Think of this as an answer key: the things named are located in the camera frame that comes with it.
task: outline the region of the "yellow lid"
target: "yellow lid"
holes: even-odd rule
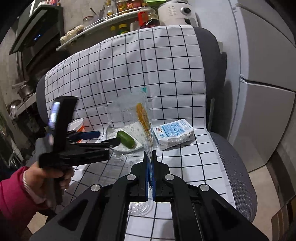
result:
[[[119,28],[124,28],[124,27],[127,27],[127,25],[125,23],[119,25]]]

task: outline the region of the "human hand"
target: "human hand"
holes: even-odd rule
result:
[[[27,184],[32,189],[32,191],[40,197],[44,197],[46,194],[45,185],[44,185],[44,180],[46,178],[59,178],[64,176],[64,179],[60,181],[59,184],[61,189],[67,189],[69,187],[69,183],[73,175],[74,175],[73,168],[68,170],[64,176],[64,173],[58,169],[39,168],[38,162],[35,162],[25,172],[25,178],[26,178]]]

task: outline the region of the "pink sleeve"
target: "pink sleeve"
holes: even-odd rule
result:
[[[34,214],[45,205],[37,205],[26,192],[22,176],[27,167],[17,170],[9,179],[0,182],[0,210],[18,231],[22,231]]]

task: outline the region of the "white box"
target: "white box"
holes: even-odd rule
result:
[[[194,129],[185,119],[154,127],[153,131],[160,150],[190,141],[194,137]]]

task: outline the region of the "spice jar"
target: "spice jar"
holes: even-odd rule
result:
[[[125,23],[119,25],[119,34],[125,34],[128,32],[129,32],[128,26]]]
[[[122,12],[127,10],[127,6],[126,6],[126,0],[117,0],[116,1],[116,6],[118,9],[118,12]]]

